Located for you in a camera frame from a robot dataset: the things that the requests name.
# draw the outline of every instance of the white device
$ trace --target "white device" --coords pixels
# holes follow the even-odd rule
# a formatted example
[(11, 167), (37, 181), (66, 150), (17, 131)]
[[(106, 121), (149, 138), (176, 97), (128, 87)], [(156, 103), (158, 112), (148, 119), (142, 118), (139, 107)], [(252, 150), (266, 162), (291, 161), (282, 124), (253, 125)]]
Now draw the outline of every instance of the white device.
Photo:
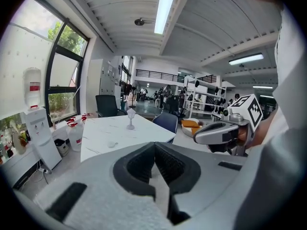
[(240, 114), (240, 116), (249, 121), (253, 132), (255, 132), (256, 128), (258, 127), (263, 117), (260, 105), (254, 94), (240, 97), (234, 103), (232, 103), (227, 109), (229, 111), (229, 115), (224, 115), (223, 120), (240, 121), (236, 120), (236, 115), (235, 115), (235, 114)]
[(52, 139), (46, 110), (39, 107), (35, 110), (28, 110), (21, 116), (27, 126), (34, 149), (46, 167), (51, 171), (62, 158)]
[[(246, 145), (254, 138), (263, 114), (254, 94), (242, 96), (223, 110), (220, 121), (204, 126), (194, 134), (194, 141), (207, 145), (212, 152), (228, 151), (233, 156), (244, 156)], [(246, 126), (246, 140), (238, 140), (239, 127)]]

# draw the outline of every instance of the white counter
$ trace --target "white counter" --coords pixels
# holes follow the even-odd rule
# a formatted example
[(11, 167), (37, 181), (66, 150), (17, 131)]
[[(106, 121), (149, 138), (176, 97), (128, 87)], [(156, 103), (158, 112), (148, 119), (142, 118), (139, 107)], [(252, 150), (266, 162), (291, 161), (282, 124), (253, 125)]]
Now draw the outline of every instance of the white counter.
[[(168, 142), (176, 135), (139, 115), (135, 115), (132, 120), (134, 130), (126, 129), (129, 122), (127, 115), (87, 119), (82, 138), (81, 162), (99, 154), (144, 142)], [(109, 148), (108, 142), (118, 144)]]

